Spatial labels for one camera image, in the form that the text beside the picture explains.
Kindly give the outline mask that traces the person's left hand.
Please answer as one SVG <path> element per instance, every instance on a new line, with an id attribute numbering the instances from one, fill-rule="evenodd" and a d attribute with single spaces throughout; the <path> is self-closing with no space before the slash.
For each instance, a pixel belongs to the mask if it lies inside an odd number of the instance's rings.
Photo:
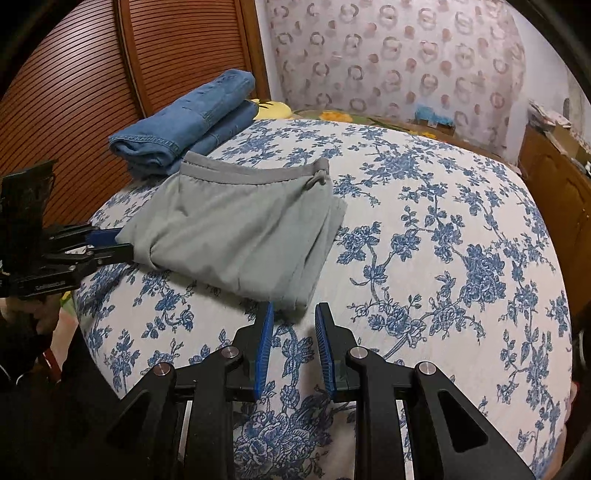
<path id="1" fill-rule="evenodd" d="M 61 295 L 49 295 L 44 300 L 1 299 L 1 316 L 9 324 L 25 323 L 37 334 L 52 333 L 59 321 Z"/>

